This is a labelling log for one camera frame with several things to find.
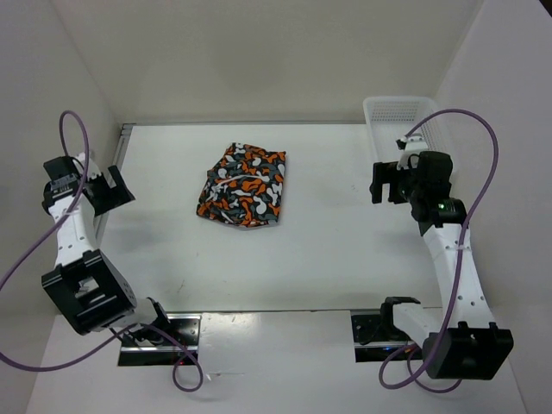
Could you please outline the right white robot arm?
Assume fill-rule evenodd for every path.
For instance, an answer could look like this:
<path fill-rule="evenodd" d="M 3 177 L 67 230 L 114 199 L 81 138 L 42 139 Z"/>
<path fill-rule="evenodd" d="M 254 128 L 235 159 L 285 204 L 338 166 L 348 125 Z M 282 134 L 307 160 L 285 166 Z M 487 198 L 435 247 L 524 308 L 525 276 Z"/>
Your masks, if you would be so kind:
<path fill-rule="evenodd" d="M 450 195 L 453 162 L 449 155 L 422 151 L 401 162 L 373 164 L 369 187 L 379 204 L 408 203 L 436 272 L 442 320 L 412 297 L 388 297 L 380 306 L 378 326 L 388 339 L 405 334 L 421 350 L 421 368 L 433 380 L 491 380 L 514 340 L 501 329 L 484 297 L 469 241 L 464 203 Z"/>

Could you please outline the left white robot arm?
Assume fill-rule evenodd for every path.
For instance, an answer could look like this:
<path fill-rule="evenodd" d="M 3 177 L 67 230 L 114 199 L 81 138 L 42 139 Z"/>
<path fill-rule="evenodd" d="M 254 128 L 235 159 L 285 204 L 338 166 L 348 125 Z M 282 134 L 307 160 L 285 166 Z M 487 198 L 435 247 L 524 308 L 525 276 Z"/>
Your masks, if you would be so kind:
<path fill-rule="evenodd" d="M 82 336 L 129 326 L 138 342 L 168 341 L 173 325 L 160 303 L 136 297 L 96 238 L 95 219 L 135 199 L 118 167 L 109 168 L 112 185 L 83 155 L 57 157 L 44 168 L 50 180 L 42 205 L 60 225 L 54 268 L 41 278 L 46 294 Z"/>

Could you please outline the orange camouflage shorts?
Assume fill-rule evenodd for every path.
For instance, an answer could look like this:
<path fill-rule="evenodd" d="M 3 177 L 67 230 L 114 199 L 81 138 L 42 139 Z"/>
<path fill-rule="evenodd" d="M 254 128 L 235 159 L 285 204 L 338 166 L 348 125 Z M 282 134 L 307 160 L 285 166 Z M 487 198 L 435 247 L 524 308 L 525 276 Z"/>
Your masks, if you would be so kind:
<path fill-rule="evenodd" d="M 241 228 L 275 225 L 284 192 L 285 151 L 234 142 L 206 173 L 196 213 Z"/>

